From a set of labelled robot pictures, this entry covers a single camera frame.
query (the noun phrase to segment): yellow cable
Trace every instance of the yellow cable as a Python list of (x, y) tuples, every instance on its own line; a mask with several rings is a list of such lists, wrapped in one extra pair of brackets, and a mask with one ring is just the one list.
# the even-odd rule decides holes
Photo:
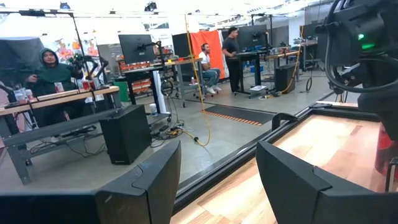
[(301, 28), (301, 31), (300, 31), (300, 46), (298, 47), (297, 61), (296, 61), (296, 64), (295, 64), (295, 66), (294, 66), (293, 76), (292, 76), (292, 78), (290, 79), (290, 83), (289, 83), (289, 85), (286, 87), (286, 89), (280, 91), (279, 93), (284, 93), (284, 92), (286, 92), (286, 91), (290, 88), (290, 86), (292, 85), (293, 80), (294, 80), (294, 78), (295, 78), (295, 76), (296, 76), (297, 66), (298, 66), (299, 63), (300, 63), (300, 54), (301, 54), (301, 46), (302, 46), (301, 40), (303, 39), (303, 30), (304, 30), (303, 26), (300, 26), (300, 28)]
[[(197, 70), (195, 69), (195, 57), (193, 56), (193, 53), (192, 53), (191, 38), (190, 38), (190, 35), (189, 35), (189, 31), (188, 31), (187, 15), (184, 15), (184, 17), (185, 17), (185, 30), (187, 31), (188, 47), (189, 47), (189, 53), (190, 53), (190, 56), (191, 56), (192, 68), (193, 68), (193, 71), (195, 72), (195, 77), (196, 77), (197, 82), (198, 82), (198, 89), (199, 89), (199, 94), (200, 94), (201, 109), (204, 111), (204, 110), (205, 110), (205, 104), (203, 103), (203, 95), (202, 95), (202, 93), (201, 93), (201, 86), (200, 86), (201, 83), (200, 83), (200, 79), (198, 78), (198, 73), (197, 73)], [(206, 113), (203, 113), (203, 115), (205, 116), (205, 121), (206, 121), (206, 125), (207, 125), (207, 128), (208, 128), (208, 139), (207, 139), (206, 144), (203, 144), (202, 142), (200, 142), (200, 141), (197, 139), (197, 137), (195, 137), (194, 135), (192, 135), (192, 134), (190, 134), (190, 133), (188, 133), (188, 132), (186, 132), (186, 131), (183, 131), (183, 132), (186, 133), (187, 135), (189, 135), (189, 136), (190, 136), (193, 140), (195, 140), (199, 145), (201, 145), (201, 146), (207, 146), (207, 145), (209, 144), (210, 138), (211, 138), (211, 129), (210, 129), (209, 121), (207, 120), (207, 114), (206, 114)]]

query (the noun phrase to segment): concrete floor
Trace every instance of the concrete floor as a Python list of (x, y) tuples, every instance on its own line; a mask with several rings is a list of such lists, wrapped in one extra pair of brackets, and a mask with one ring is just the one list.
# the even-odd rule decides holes
[[(300, 76), (300, 82), (296, 84), (295, 91), (279, 98), (270, 98), (259, 100), (258, 98), (248, 99), (246, 95), (234, 96), (229, 83), (220, 85), (223, 89), (214, 98), (208, 97), (205, 100), (204, 107), (213, 106), (213, 104), (237, 106), (254, 110), (285, 112), (294, 114), (304, 109), (309, 104), (317, 101), (321, 97), (330, 93), (327, 79), (323, 72), (315, 71), (313, 73), (313, 86), (310, 92), (305, 92), (305, 84), (310, 72), (305, 72)], [(245, 78), (245, 85), (254, 83), (253, 77)], [(196, 100), (192, 94), (188, 99)], [(143, 98), (138, 102), (149, 104), (151, 98)], [(185, 121), (185, 126), (193, 129), (192, 134), (198, 136), (200, 141), (207, 142), (208, 128), (204, 120), (204, 115), (199, 113), (201, 103), (188, 101), (186, 108), (182, 108), (181, 100), (174, 99), (178, 111), (178, 118)], [(239, 123), (229, 119), (215, 116), (207, 116), (211, 126), (211, 139), (206, 147), (195, 144), (191, 137), (186, 134), (177, 139), (182, 143), (182, 166), (180, 182), (191, 181), (191, 177), (197, 173), (204, 173), (204, 170), (212, 168), (214, 164), (222, 158), (235, 152), (241, 146), (256, 137), (264, 134), (271, 128), (271, 122), (262, 126)], [(166, 121), (157, 123), (153, 129), (157, 129)], [(87, 141), (87, 148), (95, 152), (104, 143), (102, 137)], [(82, 143), (72, 146), (74, 150), (84, 151)], [(22, 185), (15, 171), (14, 166), (8, 155), (0, 164), (0, 190), (14, 191), (22, 189), (95, 189), (119, 177), (121, 174), (132, 169), (137, 163), (142, 162), (161, 147), (150, 148), (141, 154), (141, 156), (130, 166), (114, 166), (110, 163), (107, 153), (84, 159), (70, 149), (65, 148), (33, 158), (33, 166), (29, 167), (33, 182), (28, 185)]]

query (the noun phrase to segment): black t-shirt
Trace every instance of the black t-shirt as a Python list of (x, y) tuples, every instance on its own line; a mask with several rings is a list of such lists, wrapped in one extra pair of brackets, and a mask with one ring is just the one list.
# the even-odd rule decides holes
[(236, 41), (236, 39), (231, 39), (231, 38), (227, 38), (224, 40), (223, 42), (223, 50), (226, 49), (226, 51), (228, 51), (228, 53), (239, 53), (239, 45), (238, 42)]

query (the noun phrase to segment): man in hoodie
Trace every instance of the man in hoodie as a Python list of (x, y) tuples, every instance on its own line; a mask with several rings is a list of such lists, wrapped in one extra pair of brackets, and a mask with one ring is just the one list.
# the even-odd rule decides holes
[[(83, 78), (81, 70), (74, 71), (71, 66), (59, 63), (57, 55), (50, 49), (43, 49), (39, 57), (42, 66), (39, 68), (38, 74), (30, 75), (26, 80), (27, 88), (30, 88), (35, 96), (56, 93), (54, 85), (56, 82), (62, 83), (65, 91), (78, 88), (71, 78)], [(82, 100), (47, 106), (44, 108), (45, 125), (64, 121), (64, 111), (68, 112), (70, 119), (78, 118), (83, 115), (84, 107), (85, 102)]]

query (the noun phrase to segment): green light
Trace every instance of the green light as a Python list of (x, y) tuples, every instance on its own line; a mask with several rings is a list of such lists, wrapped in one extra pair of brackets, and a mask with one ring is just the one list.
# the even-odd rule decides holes
[(363, 34), (358, 34), (358, 40), (362, 40), (365, 37)]
[(364, 45), (362, 45), (362, 50), (367, 50), (374, 46), (375, 46), (375, 44), (364, 44)]

